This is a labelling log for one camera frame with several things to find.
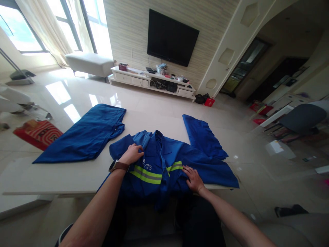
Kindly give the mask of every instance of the wristwatch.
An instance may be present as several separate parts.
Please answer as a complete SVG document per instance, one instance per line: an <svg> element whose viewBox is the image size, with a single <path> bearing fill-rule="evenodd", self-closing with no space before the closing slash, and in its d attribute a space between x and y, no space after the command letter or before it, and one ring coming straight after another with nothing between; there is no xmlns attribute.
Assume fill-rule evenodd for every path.
<svg viewBox="0 0 329 247"><path fill-rule="evenodd" d="M115 169L123 169L125 171L128 171L130 165L127 165L125 163L119 162L119 160L113 161L110 165L109 172L114 171Z"/></svg>

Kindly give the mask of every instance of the hand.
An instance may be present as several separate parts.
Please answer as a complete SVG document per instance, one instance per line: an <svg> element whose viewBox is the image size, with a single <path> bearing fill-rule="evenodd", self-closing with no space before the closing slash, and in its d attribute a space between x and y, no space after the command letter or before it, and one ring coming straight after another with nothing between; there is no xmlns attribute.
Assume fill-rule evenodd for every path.
<svg viewBox="0 0 329 247"><path fill-rule="evenodd" d="M182 171L188 176L186 183L191 191L200 194L201 190L206 189L197 170L193 170L193 168L189 166L183 166Z"/></svg>
<svg viewBox="0 0 329 247"><path fill-rule="evenodd" d="M143 151L143 147L137 146L136 144L129 145L127 151L119 159L119 162L127 165L136 162L140 157L144 155L144 152L139 153L139 150Z"/></svg>

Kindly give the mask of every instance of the door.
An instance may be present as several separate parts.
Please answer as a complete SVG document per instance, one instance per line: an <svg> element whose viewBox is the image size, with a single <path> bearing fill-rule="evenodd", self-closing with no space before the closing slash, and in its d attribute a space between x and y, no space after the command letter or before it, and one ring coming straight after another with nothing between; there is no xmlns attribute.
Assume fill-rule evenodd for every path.
<svg viewBox="0 0 329 247"><path fill-rule="evenodd" d="M307 60L308 58L286 58L252 93L247 101L265 100L267 96L280 86L280 83L282 84L285 79L292 76Z"/></svg>
<svg viewBox="0 0 329 247"><path fill-rule="evenodd" d="M225 82L224 86L221 88L220 93L233 93L269 47L269 43L266 43L260 38L255 38L230 77Z"/></svg>

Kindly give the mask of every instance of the white ottoman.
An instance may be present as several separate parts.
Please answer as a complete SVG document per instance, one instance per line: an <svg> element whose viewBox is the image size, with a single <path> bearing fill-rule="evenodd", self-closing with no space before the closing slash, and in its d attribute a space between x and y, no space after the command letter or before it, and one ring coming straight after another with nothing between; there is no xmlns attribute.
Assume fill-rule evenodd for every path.
<svg viewBox="0 0 329 247"><path fill-rule="evenodd" d="M100 56L96 53L74 52L65 55L70 68L75 71L107 77L112 74L113 59Z"/></svg>

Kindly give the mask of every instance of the flat-screen tv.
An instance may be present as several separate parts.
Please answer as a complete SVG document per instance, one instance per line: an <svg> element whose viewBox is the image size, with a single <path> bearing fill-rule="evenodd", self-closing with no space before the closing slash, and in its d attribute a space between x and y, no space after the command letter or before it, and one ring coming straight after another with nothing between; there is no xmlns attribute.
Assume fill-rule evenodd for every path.
<svg viewBox="0 0 329 247"><path fill-rule="evenodd" d="M150 9L147 54L187 67L199 30Z"/></svg>

